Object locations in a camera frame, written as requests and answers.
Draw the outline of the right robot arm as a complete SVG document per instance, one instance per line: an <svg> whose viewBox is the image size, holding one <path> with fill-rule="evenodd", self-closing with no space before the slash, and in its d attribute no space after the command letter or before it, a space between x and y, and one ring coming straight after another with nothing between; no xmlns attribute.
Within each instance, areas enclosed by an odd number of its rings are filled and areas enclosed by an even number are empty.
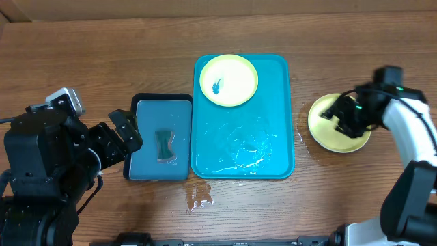
<svg viewBox="0 0 437 246"><path fill-rule="evenodd" d="M336 131L354 139L371 127L389 130L404 171L382 203L378 217L337 229L330 245L435 245L436 127L421 90L404 87L403 70L383 66L373 79L339 95L321 112L338 118Z"/></svg>

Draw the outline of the black water basin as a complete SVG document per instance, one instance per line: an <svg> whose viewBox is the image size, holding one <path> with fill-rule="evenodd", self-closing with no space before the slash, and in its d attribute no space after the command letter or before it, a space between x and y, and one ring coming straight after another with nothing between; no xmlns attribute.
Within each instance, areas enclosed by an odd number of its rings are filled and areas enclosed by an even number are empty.
<svg viewBox="0 0 437 246"><path fill-rule="evenodd" d="M130 181L183 181L191 164L193 98L189 94L139 93L130 110L143 140L124 163Z"/></svg>

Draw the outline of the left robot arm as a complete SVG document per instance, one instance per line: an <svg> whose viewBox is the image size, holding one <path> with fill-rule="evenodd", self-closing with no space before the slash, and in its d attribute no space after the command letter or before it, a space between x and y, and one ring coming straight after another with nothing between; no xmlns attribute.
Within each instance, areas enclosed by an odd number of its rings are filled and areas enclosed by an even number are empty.
<svg viewBox="0 0 437 246"><path fill-rule="evenodd" d="M2 245L72 245L84 193L103 186L100 172L125 161L143 144L131 111L109 114L115 128L80 121L79 93L63 87L44 103L8 118L4 146L10 164L1 174Z"/></svg>

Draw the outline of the small yellow plate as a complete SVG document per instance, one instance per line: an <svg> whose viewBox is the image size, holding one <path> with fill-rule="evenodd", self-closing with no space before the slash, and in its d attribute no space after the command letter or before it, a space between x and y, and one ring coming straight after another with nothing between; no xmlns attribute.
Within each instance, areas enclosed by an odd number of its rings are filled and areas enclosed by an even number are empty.
<svg viewBox="0 0 437 246"><path fill-rule="evenodd" d="M201 69L199 85L203 95L222 107L236 107L249 101L258 87L254 65L239 55L219 55Z"/></svg>

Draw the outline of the teal plastic tray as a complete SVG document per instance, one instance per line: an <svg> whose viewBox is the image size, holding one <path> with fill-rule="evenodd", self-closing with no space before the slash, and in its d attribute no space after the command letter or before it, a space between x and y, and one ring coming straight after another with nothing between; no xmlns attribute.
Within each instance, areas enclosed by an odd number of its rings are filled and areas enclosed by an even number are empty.
<svg viewBox="0 0 437 246"><path fill-rule="evenodd" d="M276 54L243 57L259 81L253 97L235 107L219 106L201 91L201 70L214 56L195 64L191 168L205 179L285 179L295 167L289 66Z"/></svg>

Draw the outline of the large yellow plate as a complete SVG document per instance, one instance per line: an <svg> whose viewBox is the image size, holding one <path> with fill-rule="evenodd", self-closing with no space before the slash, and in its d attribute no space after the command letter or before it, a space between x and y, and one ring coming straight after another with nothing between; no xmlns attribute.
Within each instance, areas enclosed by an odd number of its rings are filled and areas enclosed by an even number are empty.
<svg viewBox="0 0 437 246"><path fill-rule="evenodd" d="M307 118L309 132L315 141L327 150L337 153L354 152L367 143L371 131L365 132L362 137L351 139L335 130L339 121L338 118L333 117L331 120L327 120L320 116L338 97L339 94L327 94L313 103Z"/></svg>

